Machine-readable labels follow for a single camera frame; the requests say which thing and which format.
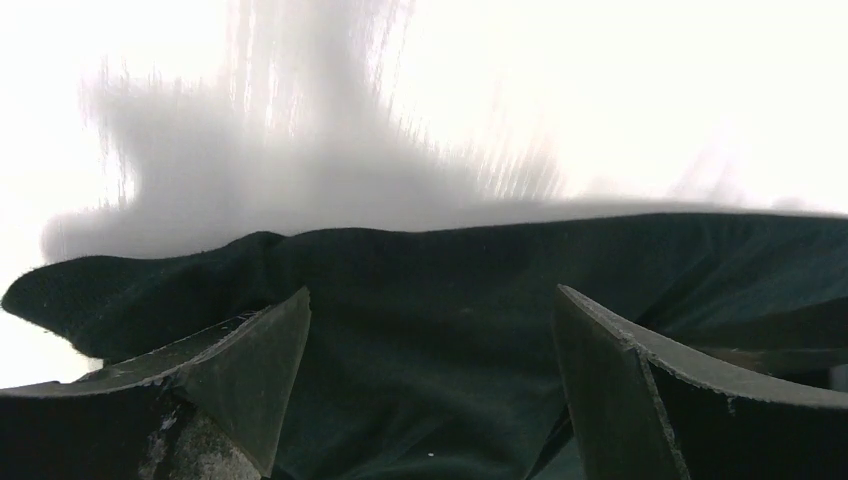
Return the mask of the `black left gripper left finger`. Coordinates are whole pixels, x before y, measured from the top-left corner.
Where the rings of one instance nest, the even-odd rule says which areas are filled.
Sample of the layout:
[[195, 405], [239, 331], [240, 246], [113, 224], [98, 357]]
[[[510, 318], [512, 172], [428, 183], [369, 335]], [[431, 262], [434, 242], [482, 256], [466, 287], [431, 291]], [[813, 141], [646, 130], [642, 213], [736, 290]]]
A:
[[270, 477], [310, 316], [301, 289], [75, 382], [3, 389], [2, 477]]

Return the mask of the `black t shirt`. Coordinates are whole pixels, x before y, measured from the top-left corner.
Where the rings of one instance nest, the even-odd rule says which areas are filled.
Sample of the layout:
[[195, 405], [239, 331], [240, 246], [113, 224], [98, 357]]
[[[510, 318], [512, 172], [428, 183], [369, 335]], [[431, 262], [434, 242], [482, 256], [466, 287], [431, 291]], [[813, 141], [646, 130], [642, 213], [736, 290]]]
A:
[[552, 297], [664, 334], [847, 309], [847, 223], [657, 214], [424, 233], [259, 232], [31, 271], [3, 308], [120, 362], [310, 292], [277, 479], [528, 479], [564, 445]]

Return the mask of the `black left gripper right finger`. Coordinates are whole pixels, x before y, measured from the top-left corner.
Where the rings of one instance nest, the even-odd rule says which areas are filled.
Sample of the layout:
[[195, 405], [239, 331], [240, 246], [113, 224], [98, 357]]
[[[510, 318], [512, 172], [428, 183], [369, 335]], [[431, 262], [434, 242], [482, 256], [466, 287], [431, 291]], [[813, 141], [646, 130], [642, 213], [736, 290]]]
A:
[[675, 338], [562, 286], [552, 321], [590, 479], [843, 479], [847, 396], [792, 381], [847, 361], [847, 304]]

